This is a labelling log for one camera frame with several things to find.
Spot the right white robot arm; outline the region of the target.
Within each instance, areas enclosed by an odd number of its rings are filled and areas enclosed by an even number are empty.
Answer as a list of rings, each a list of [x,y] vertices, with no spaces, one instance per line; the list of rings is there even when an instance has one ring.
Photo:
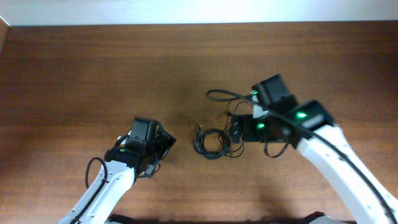
[[[253,85],[245,100],[252,113],[232,116],[233,142],[291,145],[326,178],[357,223],[397,223],[397,199],[355,154],[317,100],[299,104],[280,75]]]

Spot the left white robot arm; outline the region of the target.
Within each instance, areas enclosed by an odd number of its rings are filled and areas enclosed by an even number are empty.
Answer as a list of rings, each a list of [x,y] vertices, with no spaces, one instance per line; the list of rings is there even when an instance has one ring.
[[[175,142],[176,139],[159,121],[134,118],[127,134],[118,137],[104,157],[90,159],[85,177],[88,177],[94,161],[101,163],[98,175],[91,184],[85,180],[86,192],[58,222],[109,223],[111,213],[122,196],[137,179],[150,179],[159,171],[161,160]]]

